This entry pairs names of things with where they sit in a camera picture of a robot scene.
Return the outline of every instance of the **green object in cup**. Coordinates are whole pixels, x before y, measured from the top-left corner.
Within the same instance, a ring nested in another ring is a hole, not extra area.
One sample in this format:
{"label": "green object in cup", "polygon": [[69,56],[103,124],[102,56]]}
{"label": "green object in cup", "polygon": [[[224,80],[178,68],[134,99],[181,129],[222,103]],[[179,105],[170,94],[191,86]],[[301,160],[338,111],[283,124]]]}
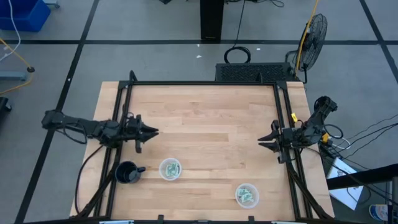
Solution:
{"label": "green object in cup", "polygon": [[166,167],[166,176],[167,177],[176,177],[176,176],[178,176],[179,172],[180,172],[180,166],[176,162],[168,164]]}
{"label": "green object in cup", "polygon": [[248,189],[238,189],[238,197],[242,203],[253,202],[253,194]]}

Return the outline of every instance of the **butcher block tabletop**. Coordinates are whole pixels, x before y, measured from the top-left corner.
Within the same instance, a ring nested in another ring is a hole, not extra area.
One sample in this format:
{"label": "butcher block tabletop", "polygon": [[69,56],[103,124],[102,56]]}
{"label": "butcher block tabletop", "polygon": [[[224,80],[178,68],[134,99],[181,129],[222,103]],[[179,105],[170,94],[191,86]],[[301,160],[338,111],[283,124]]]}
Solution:
{"label": "butcher block tabletop", "polygon": [[[292,111],[298,119],[308,119],[303,84],[288,83],[288,90]],[[118,82],[103,82],[93,119],[111,119],[117,91]],[[280,98],[284,110],[282,92]],[[123,144],[121,162],[133,161],[146,171],[135,184],[117,183],[112,219],[156,220],[164,215],[165,220],[245,221],[252,215],[256,221],[294,220],[286,166],[278,164],[277,154],[257,144],[278,119],[272,86],[134,85],[129,111],[141,114],[146,125],[159,129],[159,135],[142,145],[141,154],[136,153],[134,141]],[[98,146],[97,140],[90,140],[85,159]],[[98,188],[104,155],[105,148],[82,172],[80,210]],[[182,165],[181,176],[174,181],[159,174],[160,163],[170,157]],[[302,162],[309,191],[334,216],[319,155],[304,150]],[[236,188],[243,183],[258,189],[259,203],[252,209],[236,202]],[[102,215],[108,194],[103,196]]]}

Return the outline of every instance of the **black cable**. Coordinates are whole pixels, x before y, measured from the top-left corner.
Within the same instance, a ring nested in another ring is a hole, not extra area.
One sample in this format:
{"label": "black cable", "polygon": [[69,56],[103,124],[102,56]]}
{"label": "black cable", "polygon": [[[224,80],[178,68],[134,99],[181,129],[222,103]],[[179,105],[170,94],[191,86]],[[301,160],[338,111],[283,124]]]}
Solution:
{"label": "black cable", "polygon": [[370,140],[368,143],[366,143],[365,145],[357,148],[357,150],[355,150],[353,153],[351,153],[350,155],[344,157],[343,159],[347,159],[350,156],[353,156],[356,152],[358,152],[360,149],[362,149],[363,147],[367,146],[368,144],[370,144],[371,142],[373,142],[374,140],[376,140],[378,137],[380,137],[383,133],[385,133],[386,131],[390,130],[391,128],[397,126],[398,124],[391,126],[390,128],[387,128],[386,130],[382,131],[380,134],[378,134],[374,139]]}
{"label": "black cable", "polygon": [[391,118],[382,119],[381,121],[379,121],[379,122],[377,122],[377,123],[374,123],[374,124],[370,125],[370,126],[367,127],[365,130],[360,131],[358,134],[356,134],[356,135],[354,135],[353,137],[350,137],[350,138],[348,138],[348,139],[355,138],[356,136],[360,135],[361,133],[364,133],[365,131],[369,130],[371,127],[376,126],[376,125],[380,124],[380,123],[383,122],[383,121],[389,121],[389,120],[391,120],[391,119],[394,119],[396,116],[398,116],[398,114],[395,114],[395,115],[392,116]]}
{"label": "black cable", "polygon": [[[309,147],[306,147],[306,149],[309,149],[309,150],[311,150],[311,151],[313,151],[313,152],[318,153],[319,156],[322,158],[322,155],[320,154],[320,152],[318,152],[318,151],[316,151],[316,150],[314,150],[314,149],[311,149],[311,148],[309,148]],[[378,196],[381,196],[382,198],[385,198],[385,196],[383,196],[383,194],[380,194],[380,193],[377,192],[376,190],[370,188],[370,186],[369,186],[368,184],[362,183],[362,182],[359,181],[357,178],[353,177],[351,174],[349,174],[349,173],[347,173],[346,171],[344,171],[344,170],[340,169],[339,167],[335,166],[332,162],[328,161],[327,159],[324,159],[323,161],[327,161],[327,163],[329,163],[329,164],[330,164],[331,166],[333,166],[334,168],[336,168],[336,169],[342,171],[343,173],[345,173],[348,177],[350,177],[351,179],[353,179],[353,180],[354,180],[355,182],[357,182],[359,185],[363,185],[363,186],[367,187],[370,191],[372,191],[372,192],[378,194]],[[386,192],[386,191],[380,189],[379,187],[376,187],[376,186],[373,185],[373,184],[371,184],[371,185],[372,185],[374,188],[380,190],[381,192],[383,192],[383,193],[385,193],[385,194],[390,194],[390,193],[388,193],[388,192]],[[389,202],[391,202],[391,203],[393,203],[393,204],[395,204],[395,205],[398,205],[398,203],[394,202],[393,200],[391,200],[391,199],[389,199],[389,198],[387,198],[387,199],[388,199]]]}
{"label": "black cable", "polygon": [[[375,194],[377,194],[378,196],[380,196],[380,197],[382,197],[382,198],[385,198],[385,196],[384,196],[383,194],[381,194],[381,193],[377,192],[376,190],[370,188],[370,186],[369,186],[368,184],[362,183],[362,182],[359,181],[357,178],[353,177],[351,174],[349,174],[349,173],[347,173],[346,171],[344,171],[344,170],[340,169],[339,167],[335,166],[332,162],[330,162],[330,161],[328,161],[328,160],[326,160],[326,161],[327,161],[331,166],[333,166],[334,168],[336,168],[336,169],[342,171],[343,173],[345,173],[348,177],[350,177],[351,179],[353,179],[353,180],[354,180],[355,182],[357,182],[359,185],[363,185],[363,186],[367,187],[369,190],[373,191],[373,192],[374,192]],[[384,190],[381,190],[380,188],[376,187],[375,185],[373,185],[373,187],[375,187],[376,189],[380,190],[381,192],[383,192],[383,193],[385,193],[385,194],[388,194],[388,193],[385,192]],[[388,199],[388,201],[390,201],[390,202],[393,203],[394,205],[398,205],[397,202],[395,202],[395,201],[393,201],[393,200],[391,200],[391,199]]]}
{"label": "black cable", "polygon": [[302,126],[303,126],[303,124],[304,124],[304,122],[303,122],[302,120],[298,119],[298,120],[297,120],[297,122],[299,122],[299,121],[301,122],[301,125],[300,125],[300,127],[302,127]]}
{"label": "black cable", "polygon": [[[84,138],[85,138],[84,141],[81,141],[81,140],[79,140],[79,139],[75,139],[75,138],[71,137],[71,136],[67,133],[66,127],[67,127],[67,126],[70,126],[71,124],[75,124],[76,126],[80,126],[80,127],[81,127],[81,130],[83,131],[82,134],[83,134],[83,136],[84,136]],[[66,124],[64,124],[63,127],[62,127],[62,131],[59,131],[59,130],[55,130],[55,131],[58,132],[58,133],[63,134],[63,135],[66,136],[68,139],[70,139],[70,140],[72,140],[72,141],[74,141],[74,142],[77,142],[77,143],[79,143],[79,144],[87,144],[86,129],[85,129],[85,127],[84,127],[82,124],[80,124],[80,123],[66,123]]]}
{"label": "black cable", "polygon": [[352,160],[349,160],[349,159],[347,159],[347,158],[344,158],[343,156],[341,157],[341,160],[345,160],[345,161],[348,161],[348,162],[352,162],[353,164],[356,164],[357,166],[360,166],[360,167],[362,167],[363,169],[366,169],[366,170],[369,170],[370,168],[367,168],[367,167],[365,167],[365,166],[362,166],[361,164],[359,164],[359,163],[357,163],[357,162],[354,162],[354,161],[352,161]]}
{"label": "black cable", "polygon": [[228,50],[224,53],[224,61],[225,61],[225,63],[229,63],[229,61],[228,61],[228,54],[229,54],[231,51],[233,51],[233,50],[241,50],[241,51],[243,51],[243,52],[246,53],[246,55],[248,56],[248,59],[246,59],[245,63],[250,63],[250,61],[251,61],[251,53],[250,53],[250,50],[249,50],[249,49],[247,49],[246,47],[235,47],[236,44],[238,43],[238,39],[239,39],[239,31],[241,30],[241,24],[242,24],[243,11],[244,11],[244,5],[245,5],[245,3],[246,3],[246,0],[243,0],[241,18],[240,18],[240,20],[239,20],[238,33],[236,34],[235,43],[234,43],[234,45],[233,45],[230,49],[228,49]]}
{"label": "black cable", "polygon": [[[225,3],[229,3],[229,2],[240,2],[242,0],[225,0]],[[273,3],[274,6],[276,7],[285,7],[285,3],[283,3],[280,0],[262,0],[262,1],[257,1],[257,0],[248,0],[251,1],[253,3],[262,3],[262,2],[266,2],[266,1],[271,1]]]}
{"label": "black cable", "polygon": [[[327,128],[326,128],[327,126],[336,128],[336,129],[341,133],[341,135],[340,135],[340,136],[334,136],[334,135],[330,134],[330,132],[329,132],[329,131],[327,130]],[[324,124],[324,125],[323,125],[323,129],[326,131],[326,133],[329,134],[330,137],[332,137],[332,138],[334,138],[334,139],[342,139],[343,136],[344,136],[343,130],[341,130],[341,128],[339,128],[337,125],[334,125],[334,124]]]}
{"label": "black cable", "polygon": [[365,199],[365,200],[363,200],[362,202],[360,202],[360,201],[356,200],[356,199],[354,198],[353,195],[351,195],[351,193],[349,192],[348,189],[349,189],[349,187],[346,188],[348,195],[351,196],[351,198],[353,198],[353,200],[354,200],[356,203],[358,203],[358,205],[363,205],[363,204],[365,204],[365,203],[368,202],[369,199],[372,197],[372,192],[371,192],[367,187],[365,187],[365,189],[367,189],[368,192],[369,192],[369,196],[367,197],[367,199]]}
{"label": "black cable", "polygon": [[77,175],[77,181],[76,181],[76,188],[75,188],[75,210],[77,212],[77,214],[79,214],[79,208],[77,205],[77,193],[79,191],[79,181],[80,181],[80,176],[81,176],[81,172],[83,171],[83,168],[85,167],[86,163],[88,162],[89,159],[91,159],[103,146],[100,146],[99,148],[97,148],[91,155],[89,155],[87,157],[87,159],[83,162],[83,164],[80,167],[79,170],[79,174]]}
{"label": "black cable", "polygon": [[276,7],[285,7],[285,3],[283,3],[280,0],[262,0],[262,1],[253,1],[253,2],[254,3],[262,3],[262,2],[266,2],[266,1],[272,2],[274,4],[274,6],[276,6]]}
{"label": "black cable", "polygon": [[[354,143],[358,142],[359,140],[361,140],[361,139],[363,139],[363,138],[366,138],[366,137],[368,137],[368,136],[370,136],[370,135],[372,135],[372,134],[374,134],[374,133],[376,133],[376,132],[378,132],[378,131],[381,131],[381,130],[383,130],[383,129],[390,128],[391,126],[396,126],[396,125],[398,125],[398,123],[394,123],[394,124],[385,126],[385,127],[383,127],[383,128],[379,128],[379,129],[377,129],[377,130],[375,130],[375,131],[373,131],[373,132],[371,132],[371,133],[369,133],[369,134],[367,134],[367,135],[365,135],[365,136],[362,136],[362,137],[356,139],[356,140],[353,141],[349,146],[352,146]],[[342,150],[339,150],[338,152],[344,151],[344,150],[347,149],[349,146],[345,147],[345,148],[342,149]]]}
{"label": "black cable", "polygon": [[[301,148],[301,150],[298,152],[298,154],[301,155],[301,153],[303,152],[303,150],[304,150],[304,148]],[[297,157],[294,157],[293,159],[291,159],[291,160],[289,160],[289,161],[287,161],[287,162],[292,162],[292,161],[294,161],[294,160],[296,160],[296,159],[297,159]]]}

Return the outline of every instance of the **floor tile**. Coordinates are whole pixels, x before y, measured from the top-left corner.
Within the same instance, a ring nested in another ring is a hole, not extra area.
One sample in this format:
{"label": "floor tile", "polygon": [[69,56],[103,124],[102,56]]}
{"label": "floor tile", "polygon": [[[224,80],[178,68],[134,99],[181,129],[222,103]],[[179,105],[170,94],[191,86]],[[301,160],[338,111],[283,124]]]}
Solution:
{"label": "floor tile", "polygon": [[[6,180],[0,183],[3,223],[13,223],[17,215],[46,135],[40,122],[44,111],[57,105],[75,50],[76,45],[22,45],[19,48],[18,52],[36,72],[30,85],[4,95],[10,99],[13,109],[0,129],[0,177]],[[0,63],[0,70],[23,72],[26,67],[11,55]],[[2,81],[0,91],[17,84],[20,83]]]}
{"label": "floor tile", "polygon": [[[80,40],[93,0],[58,0],[39,32],[20,32],[23,40]],[[3,39],[17,40],[15,31],[0,30]]]}
{"label": "floor tile", "polygon": [[395,60],[396,65],[398,65],[398,45],[389,45],[388,49],[392,58]]}
{"label": "floor tile", "polygon": [[[378,45],[324,46],[318,61],[308,71],[306,88],[309,105],[323,95],[337,103],[338,110],[329,115],[326,123],[341,127],[347,138],[398,111],[397,82]],[[386,121],[377,127],[393,122]],[[368,168],[396,163],[396,156],[392,156],[396,155],[393,141],[396,134],[396,128],[387,131],[349,159]],[[353,153],[375,137],[356,142],[342,155]]]}
{"label": "floor tile", "polygon": [[384,40],[398,40],[398,1],[395,0],[366,0],[377,28]]}
{"label": "floor tile", "polygon": [[100,1],[87,39],[200,39],[199,0]]}
{"label": "floor tile", "polygon": [[[283,0],[278,8],[270,1],[247,2],[239,39],[298,40],[311,15],[314,0]],[[243,1],[224,6],[222,39],[235,39]],[[326,40],[376,40],[359,1],[322,0],[317,14],[328,20]]]}
{"label": "floor tile", "polygon": [[[284,54],[294,49],[293,45],[245,46],[252,52],[252,62],[281,62]],[[214,80],[216,63],[224,63],[224,52],[230,47],[86,45],[65,102],[65,111],[92,118],[101,83],[127,80],[130,70],[139,80]],[[246,54],[232,51],[228,58],[241,63],[246,60]]]}

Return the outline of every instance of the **table leg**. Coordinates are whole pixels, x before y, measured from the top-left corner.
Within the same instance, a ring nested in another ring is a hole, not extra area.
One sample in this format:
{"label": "table leg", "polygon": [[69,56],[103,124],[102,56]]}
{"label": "table leg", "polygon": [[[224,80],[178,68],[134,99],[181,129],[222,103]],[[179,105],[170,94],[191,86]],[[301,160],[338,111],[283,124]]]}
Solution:
{"label": "table leg", "polygon": [[221,40],[224,0],[200,0],[200,35],[202,40]]}

